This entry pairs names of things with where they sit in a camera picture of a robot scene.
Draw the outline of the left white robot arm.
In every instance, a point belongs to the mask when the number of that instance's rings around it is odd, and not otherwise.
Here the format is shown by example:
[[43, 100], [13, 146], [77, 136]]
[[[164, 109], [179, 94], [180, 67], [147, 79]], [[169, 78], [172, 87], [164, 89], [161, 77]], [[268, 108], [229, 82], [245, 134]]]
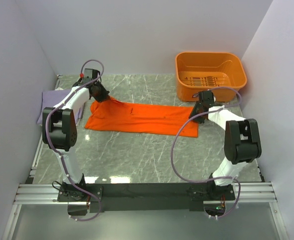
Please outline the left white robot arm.
[[93, 197], [86, 189], [73, 148], [77, 141], [75, 113], [91, 98], [101, 103], [109, 99], [109, 91], [101, 84], [101, 72], [86, 68], [66, 97], [42, 111], [43, 142], [53, 150], [63, 172], [59, 193], [75, 201]]

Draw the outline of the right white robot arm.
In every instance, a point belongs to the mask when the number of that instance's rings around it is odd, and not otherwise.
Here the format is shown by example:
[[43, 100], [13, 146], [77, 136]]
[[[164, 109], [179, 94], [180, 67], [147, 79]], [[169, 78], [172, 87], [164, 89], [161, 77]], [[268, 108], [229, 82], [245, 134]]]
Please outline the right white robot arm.
[[259, 127], [255, 119], [246, 119], [238, 116], [223, 106], [215, 106], [215, 97], [211, 90], [198, 93], [189, 118], [202, 124], [206, 119], [217, 124], [225, 131], [225, 157], [217, 170], [207, 182], [206, 194], [216, 200], [231, 189], [233, 179], [236, 179], [241, 170], [262, 154]]

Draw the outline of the orange t shirt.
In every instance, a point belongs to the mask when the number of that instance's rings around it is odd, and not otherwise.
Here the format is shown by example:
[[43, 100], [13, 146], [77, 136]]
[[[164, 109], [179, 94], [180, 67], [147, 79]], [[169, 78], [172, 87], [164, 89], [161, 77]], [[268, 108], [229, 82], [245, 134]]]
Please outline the orange t shirt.
[[192, 109], [190, 106], [121, 102], [111, 97], [104, 102], [92, 103], [85, 128], [174, 136], [189, 119]]

